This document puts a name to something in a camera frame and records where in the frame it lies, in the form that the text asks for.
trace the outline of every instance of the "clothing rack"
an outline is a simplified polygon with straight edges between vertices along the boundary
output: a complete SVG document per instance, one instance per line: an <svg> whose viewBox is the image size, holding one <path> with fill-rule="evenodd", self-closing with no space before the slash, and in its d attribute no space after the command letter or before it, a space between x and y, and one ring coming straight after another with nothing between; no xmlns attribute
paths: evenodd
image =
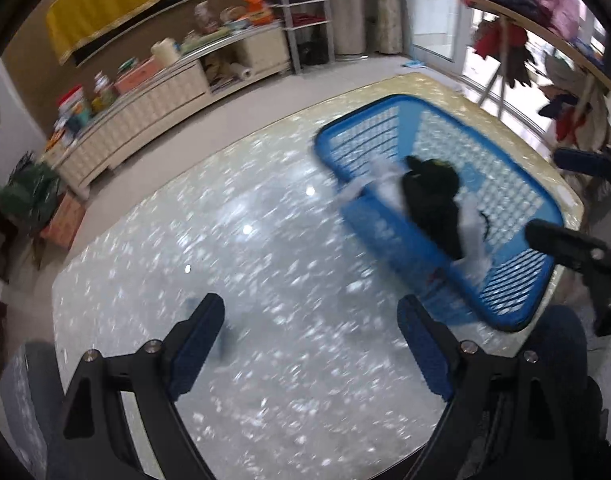
<svg viewBox="0 0 611 480"><path fill-rule="evenodd" d="M503 78L503 84L501 85L501 95L499 96L499 113L498 117L501 119L503 108L505 105L505 88L506 88L506 77L507 77L507 62L509 52L509 38L508 29L511 23L516 23L520 27L529 30L531 33L536 34L543 40L546 40L554 48L565 54L567 57L580 67L586 73L585 87L583 94L579 96L579 102L574 109L574 115L572 123L576 124L577 120L581 117L583 110L588 105L590 95L594 89L594 85L601 83L605 88L611 92L611 81L607 75L595 66L588 58L583 56L580 51L574 48L570 43L565 41L563 38L557 36L552 31L546 29L537 22L533 22L531 19L515 12L514 10L503 7L500 4L492 2L490 0L468 0L472 2L476 9L482 10L483 12L489 12L490 14L496 14L501 19L501 64L490 79L485 91L481 94L479 106L482 106L485 100L488 98L492 86L494 85L498 76L501 75Z"/></svg>

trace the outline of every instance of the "cardboard box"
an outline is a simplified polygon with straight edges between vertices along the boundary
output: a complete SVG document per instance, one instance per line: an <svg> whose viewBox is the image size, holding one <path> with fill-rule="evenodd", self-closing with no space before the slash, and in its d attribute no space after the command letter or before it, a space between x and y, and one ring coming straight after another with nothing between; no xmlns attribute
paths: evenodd
<svg viewBox="0 0 611 480"><path fill-rule="evenodd" d="M130 72L126 72L124 75L122 75L116 81L114 87L120 94L130 92L132 89L135 89L141 83L144 83L162 69L163 66L156 59L154 59L154 57L151 57L136 68L130 70Z"/></svg>
<svg viewBox="0 0 611 480"><path fill-rule="evenodd" d="M69 250L85 214L84 205L68 191L50 223L41 231L41 238Z"/></svg>

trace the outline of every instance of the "white woven cabinet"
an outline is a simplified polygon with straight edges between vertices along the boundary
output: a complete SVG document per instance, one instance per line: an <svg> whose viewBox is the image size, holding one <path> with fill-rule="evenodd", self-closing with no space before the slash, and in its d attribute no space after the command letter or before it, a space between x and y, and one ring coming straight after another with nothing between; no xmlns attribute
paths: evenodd
<svg viewBox="0 0 611 480"><path fill-rule="evenodd" d="M233 43L239 62L251 69L252 78L213 94L199 59ZM278 24L244 30L188 54L122 95L71 146L57 144L42 160L86 200L90 183L106 168L116 168L148 142L202 108L289 68L290 56Z"/></svg>

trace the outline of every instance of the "gray cushion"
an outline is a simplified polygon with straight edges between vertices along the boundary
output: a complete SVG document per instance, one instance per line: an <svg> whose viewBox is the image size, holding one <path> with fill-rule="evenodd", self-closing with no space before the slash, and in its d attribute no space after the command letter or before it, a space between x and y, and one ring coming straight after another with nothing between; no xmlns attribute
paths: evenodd
<svg viewBox="0 0 611 480"><path fill-rule="evenodd" d="M54 345L41 341L22 345L4 369L0 393L20 459L36 479L43 480L46 444L64 399Z"/></svg>

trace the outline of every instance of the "paper towel roll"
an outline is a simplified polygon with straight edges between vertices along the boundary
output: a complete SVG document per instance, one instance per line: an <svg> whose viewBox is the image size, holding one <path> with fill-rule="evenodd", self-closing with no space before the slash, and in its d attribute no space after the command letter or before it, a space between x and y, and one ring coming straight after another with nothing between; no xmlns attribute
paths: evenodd
<svg viewBox="0 0 611 480"><path fill-rule="evenodd" d="M150 52L163 66L170 66L182 57L179 51L177 51L176 44L172 38L165 38L163 41L154 43Z"/></svg>
<svg viewBox="0 0 611 480"><path fill-rule="evenodd" d="M230 63L230 70L241 81L247 81L250 77L252 77L252 70L246 66L240 65L239 63Z"/></svg>

